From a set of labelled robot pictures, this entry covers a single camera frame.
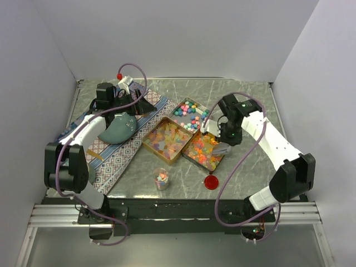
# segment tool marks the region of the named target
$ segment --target purple hose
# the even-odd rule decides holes
[[[242,93],[242,92],[232,92],[233,94],[237,94],[237,95],[242,95],[242,96],[245,96],[249,99],[252,99],[254,101],[256,101],[256,103],[262,108],[262,113],[263,113],[263,118],[266,117],[266,108],[265,106],[257,99],[255,99],[254,97],[246,94],[246,93]],[[204,125],[203,127],[205,127],[206,125],[206,122],[208,121],[208,119],[210,118],[210,115],[212,114],[212,111],[213,109],[218,105],[219,101],[218,100],[214,105],[213,107],[211,108],[211,111],[209,112],[209,115],[208,117],[206,118],[206,120],[204,121]],[[271,209],[273,209],[274,206],[271,206],[263,211],[261,211],[260,213],[258,213],[257,215],[253,216],[252,218],[246,220],[246,221],[243,221],[243,222],[239,222],[238,224],[227,224],[223,221],[221,221],[221,219],[219,218],[219,201],[220,201],[220,198],[221,198],[221,195],[223,194],[224,192],[224,189],[226,188],[228,182],[230,181],[231,177],[233,176],[234,172],[238,169],[238,167],[240,167],[240,165],[244,162],[244,160],[251,154],[251,152],[257,147],[257,145],[259,144],[259,142],[261,141],[261,139],[263,138],[263,136],[265,135],[266,133],[266,125],[267,125],[267,122],[265,121],[263,123],[263,129],[262,129],[262,133],[261,135],[258,137],[258,139],[256,140],[256,142],[254,143],[254,145],[249,149],[249,151],[247,151],[247,153],[240,159],[240,161],[236,164],[236,166],[234,167],[234,169],[232,170],[232,172],[228,175],[228,178],[226,178],[226,181],[224,182],[224,184],[222,185],[218,195],[217,195],[217,198],[216,198],[216,201],[215,201],[215,206],[214,206],[214,213],[215,213],[215,217],[217,219],[217,221],[225,226],[225,227],[239,227],[239,226],[242,226],[244,224],[247,224],[255,219],[257,219],[258,217],[260,217],[261,215],[267,213],[268,211],[270,211]]]
[[[57,192],[58,192],[59,195],[62,196],[62,197],[68,197],[68,196],[69,196],[69,197],[73,197],[73,198],[76,199],[80,204],[82,204],[82,205],[84,205],[84,206],[87,206],[87,205],[86,205],[79,197],[76,197],[76,196],[73,195],[73,194],[63,194],[63,192],[61,191],[61,188],[60,188],[60,166],[61,166],[63,154],[64,154],[64,152],[65,152],[66,147],[74,140],[74,138],[75,138],[75,137],[85,128],[85,126],[87,126],[92,120],[94,120],[95,118],[97,118],[97,117],[99,117],[99,116],[101,116],[101,115],[103,115],[103,114],[105,114],[105,113],[108,113],[108,112],[111,112],[111,111],[115,111],[115,110],[120,110],[120,109],[122,109],[122,108],[130,107],[130,106],[136,104],[137,102],[139,102],[139,100],[144,97],[144,95],[145,95],[145,93],[146,93],[146,91],[147,91],[147,77],[146,77],[144,71],[143,71],[138,65],[136,65],[136,64],[133,64],[133,63],[125,63],[125,64],[123,64],[123,65],[118,69],[118,73],[120,73],[120,72],[121,72],[121,69],[122,69],[123,67],[125,67],[125,66],[134,66],[134,67],[136,67],[136,68],[142,73],[142,75],[143,75],[143,77],[144,77],[144,79],[145,79],[145,91],[141,94],[141,96],[139,96],[134,102],[132,102],[132,103],[130,103],[130,104],[127,104],[127,105],[124,105],[124,106],[121,106],[121,107],[114,107],[114,108],[111,108],[111,109],[109,109],[109,110],[102,111],[102,112],[96,114],[95,116],[91,117],[87,122],[83,123],[82,126],[80,126],[78,129],[75,130],[75,132],[72,134],[72,137],[69,138],[68,141],[63,145],[63,147],[62,147],[62,149],[61,149],[61,151],[60,151],[60,154],[59,154],[59,156],[58,156],[57,165],[56,165],[56,190],[57,190]],[[102,214],[99,214],[99,213],[97,213],[96,211],[92,210],[92,209],[89,208],[89,207],[88,207],[88,210],[89,210],[90,212],[92,212],[93,214],[95,214],[95,215],[101,217],[101,218],[104,218],[104,219],[107,219],[107,220],[111,220],[111,221],[114,221],[114,222],[116,222],[116,223],[118,223],[118,224],[123,225],[123,226],[125,227],[125,230],[126,230],[125,236],[124,236],[122,239],[120,239],[119,241],[117,241],[117,242],[109,243],[109,244],[102,244],[102,243],[99,243],[99,242],[97,242],[97,241],[93,241],[94,243],[99,244],[99,245],[101,245],[101,246],[114,246],[114,245],[117,245],[117,244],[123,242],[123,241],[127,238],[127,236],[128,236],[128,227],[127,227],[127,225],[126,225],[123,221],[118,220],[118,219],[115,219],[115,218],[111,218],[111,217],[108,217],[108,216],[105,216],[105,215],[102,215]]]

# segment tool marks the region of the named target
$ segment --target purple cable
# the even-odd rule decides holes
[[[249,99],[252,99],[254,101],[256,101],[256,103],[262,108],[262,113],[263,113],[263,118],[266,117],[266,108],[265,106],[257,99],[255,99],[254,97],[246,94],[246,93],[242,93],[242,92],[232,92],[233,94],[237,94],[237,95],[242,95],[242,96],[245,96]],[[210,115],[212,114],[212,111],[214,110],[214,108],[218,105],[220,100],[218,100],[212,107],[211,111],[209,112],[209,115],[208,117],[206,118],[206,120],[204,121],[204,124],[203,124],[203,127],[205,127],[206,125],[206,122],[208,121],[208,119],[210,118]],[[240,161],[236,164],[236,166],[234,167],[234,169],[232,170],[232,172],[228,175],[228,178],[226,178],[226,181],[224,182],[224,184],[222,185],[218,195],[217,195],[217,198],[216,198],[216,201],[215,201],[215,206],[214,206],[214,213],[215,213],[215,217],[216,217],[216,220],[223,226],[225,227],[239,227],[239,226],[242,226],[244,224],[247,224],[255,219],[257,219],[258,217],[260,217],[261,215],[267,213],[268,211],[270,211],[271,209],[273,209],[274,206],[271,206],[263,211],[261,211],[260,213],[256,214],[255,216],[251,217],[250,219],[248,220],[245,220],[243,222],[240,222],[238,224],[227,224],[223,221],[221,221],[221,219],[219,218],[219,201],[220,201],[220,198],[221,198],[221,195],[223,194],[224,192],[224,189],[226,188],[228,182],[230,181],[231,177],[233,176],[234,172],[238,169],[238,167],[240,167],[240,165],[244,162],[244,160],[251,154],[251,152],[257,147],[257,145],[259,144],[259,142],[261,141],[261,139],[263,138],[263,136],[265,135],[266,133],[266,125],[267,125],[267,122],[265,121],[263,123],[263,129],[262,129],[262,133],[261,135],[258,137],[258,139],[256,140],[256,142],[254,143],[254,145],[249,149],[249,151],[247,151],[247,153],[240,159]]]
[[[141,94],[141,96],[139,96],[134,102],[132,102],[132,103],[130,103],[130,104],[127,104],[127,105],[124,105],[124,106],[120,106],[120,107],[114,107],[114,108],[111,108],[111,109],[109,109],[109,110],[102,111],[102,112],[100,112],[100,113],[94,115],[93,117],[89,118],[87,122],[83,123],[82,126],[80,126],[78,129],[75,130],[75,132],[72,134],[72,137],[69,138],[68,141],[63,145],[63,147],[62,147],[62,149],[61,149],[61,151],[60,151],[60,154],[59,154],[59,156],[58,156],[57,165],[56,165],[56,190],[57,190],[57,192],[58,192],[59,195],[62,196],[62,197],[68,197],[68,196],[69,196],[69,197],[73,197],[73,198],[76,199],[80,204],[82,204],[82,205],[84,205],[84,206],[87,206],[87,205],[86,205],[79,197],[76,197],[74,194],[63,194],[63,192],[61,191],[61,188],[60,188],[60,166],[61,166],[63,154],[64,154],[64,152],[65,152],[66,147],[74,140],[74,138],[75,138],[75,137],[85,128],[85,126],[87,126],[92,120],[94,120],[95,118],[97,118],[97,117],[99,117],[99,116],[101,116],[101,115],[103,115],[103,114],[105,114],[105,113],[108,113],[108,112],[111,112],[111,111],[115,111],[115,110],[120,110],[120,109],[122,109],[122,108],[130,107],[130,106],[136,104],[137,102],[139,102],[139,100],[144,97],[144,95],[145,95],[145,93],[146,93],[146,91],[147,91],[147,77],[146,77],[144,71],[143,71],[138,65],[136,65],[136,64],[133,64],[133,63],[125,63],[125,64],[123,64],[123,65],[118,69],[118,73],[120,73],[120,72],[121,72],[121,69],[122,69],[123,67],[125,67],[125,66],[134,66],[134,67],[136,67],[136,68],[142,73],[142,75],[143,75],[143,77],[144,77],[144,79],[145,79],[145,91]],[[95,215],[97,215],[97,216],[99,216],[99,217],[101,217],[101,218],[103,218],[103,219],[111,220],[111,221],[114,221],[114,222],[116,222],[116,223],[118,223],[118,224],[121,224],[121,225],[123,225],[123,226],[125,227],[125,229],[126,229],[125,236],[124,236],[122,239],[120,239],[119,241],[117,241],[117,242],[109,243],[109,244],[105,244],[105,243],[102,244],[102,243],[99,243],[99,242],[97,242],[97,241],[93,241],[94,243],[99,244],[99,245],[101,245],[101,246],[114,246],[114,245],[117,245],[117,244],[123,242],[123,241],[127,238],[127,236],[128,236],[128,227],[127,227],[127,225],[126,225],[123,221],[118,220],[118,219],[115,219],[115,218],[111,218],[111,217],[108,217],[108,216],[105,216],[105,215],[102,215],[102,214],[99,214],[99,213],[97,213],[96,211],[92,210],[92,209],[89,208],[89,207],[88,207],[88,210],[89,210],[90,212],[92,212],[93,214],[95,214]]]

